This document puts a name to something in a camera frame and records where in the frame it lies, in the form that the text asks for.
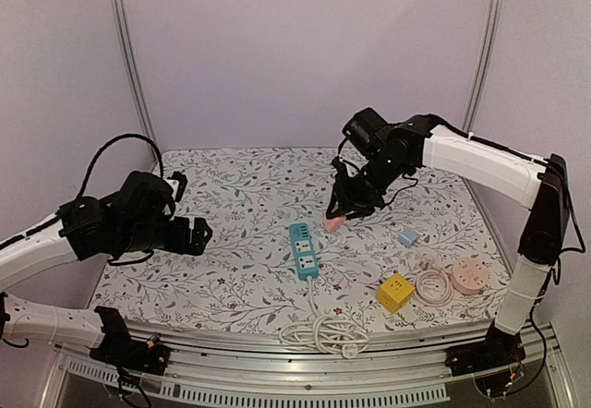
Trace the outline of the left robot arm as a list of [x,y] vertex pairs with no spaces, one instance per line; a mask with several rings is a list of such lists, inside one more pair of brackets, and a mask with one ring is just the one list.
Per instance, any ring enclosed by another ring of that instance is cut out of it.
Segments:
[[102,348],[119,366],[137,358],[127,324],[110,307],[72,309],[30,303],[9,288],[58,266],[105,256],[114,267],[148,261],[156,251],[200,256],[212,237],[202,218],[175,213],[187,187],[184,174],[131,172],[119,190],[94,198],[82,187],[74,199],[1,244],[1,338],[70,342]]

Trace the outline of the blue plug adapter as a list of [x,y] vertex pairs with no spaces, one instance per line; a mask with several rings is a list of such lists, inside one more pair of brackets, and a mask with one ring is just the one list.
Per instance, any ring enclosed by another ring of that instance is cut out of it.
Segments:
[[419,234],[410,228],[404,228],[398,234],[398,241],[405,247],[412,247],[419,239]]

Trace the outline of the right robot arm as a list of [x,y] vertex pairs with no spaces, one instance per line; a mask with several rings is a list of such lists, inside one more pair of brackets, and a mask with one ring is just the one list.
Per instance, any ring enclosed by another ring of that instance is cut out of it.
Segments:
[[343,134],[367,162],[350,175],[345,162],[332,160],[336,175],[325,213],[328,221],[363,218],[384,209],[388,187],[421,168],[456,174],[529,211],[513,276],[485,339],[449,349],[447,361],[496,367],[519,356],[521,328],[568,250],[563,244],[568,225],[576,223],[565,160],[557,154],[548,158],[524,154],[475,137],[435,114],[389,123],[366,108],[344,126]]

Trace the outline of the pink plug adapter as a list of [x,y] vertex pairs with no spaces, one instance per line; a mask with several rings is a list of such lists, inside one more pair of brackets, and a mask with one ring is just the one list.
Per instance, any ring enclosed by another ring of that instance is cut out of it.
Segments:
[[335,218],[324,218],[324,226],[325,229],[330,233],[335,233],[338,231],[346,222],[345,216],[335,217]]

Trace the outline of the teal power strip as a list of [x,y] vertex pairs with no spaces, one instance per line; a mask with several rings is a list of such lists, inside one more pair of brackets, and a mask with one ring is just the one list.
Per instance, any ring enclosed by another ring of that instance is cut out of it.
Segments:
[[291,224],[289,237],[298,279],[303,282],[317,279],[320,268],[308,225],[306,223]]

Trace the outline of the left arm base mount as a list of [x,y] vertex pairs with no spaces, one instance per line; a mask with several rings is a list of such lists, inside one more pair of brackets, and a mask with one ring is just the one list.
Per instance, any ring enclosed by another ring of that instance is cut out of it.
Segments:
[[147,341],[132,339],[128,334],[105,334],[96,348],[90,349],[90,358],[107,365],[163,376],[171,349],[156,337]]

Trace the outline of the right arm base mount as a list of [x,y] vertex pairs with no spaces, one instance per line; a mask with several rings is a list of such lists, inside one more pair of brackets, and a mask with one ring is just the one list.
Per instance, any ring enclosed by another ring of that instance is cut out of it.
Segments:
[[445,350],[445,355],[444,365],[454,377],[508,366],[526,357],[520,335],[502,331],[489,332],[482,341],[452,346]]

